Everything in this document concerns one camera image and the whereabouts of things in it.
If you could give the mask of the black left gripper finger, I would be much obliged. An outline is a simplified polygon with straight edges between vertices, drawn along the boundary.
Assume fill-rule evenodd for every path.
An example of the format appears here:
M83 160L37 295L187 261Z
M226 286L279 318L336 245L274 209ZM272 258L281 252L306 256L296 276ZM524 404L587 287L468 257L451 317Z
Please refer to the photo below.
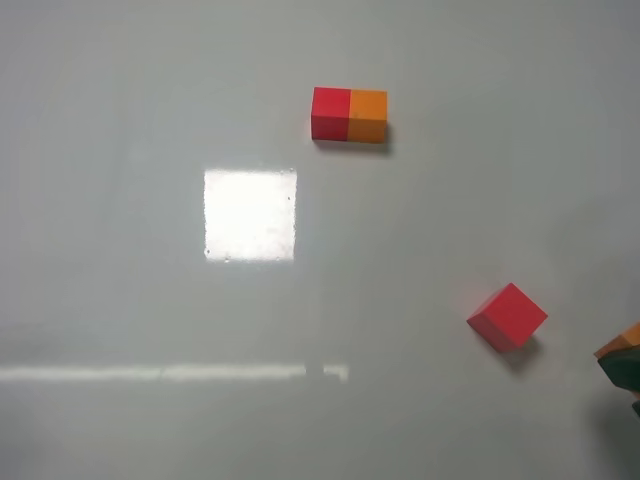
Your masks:
M611 383L624 390L639 390L639 347L610 352L598 360Z

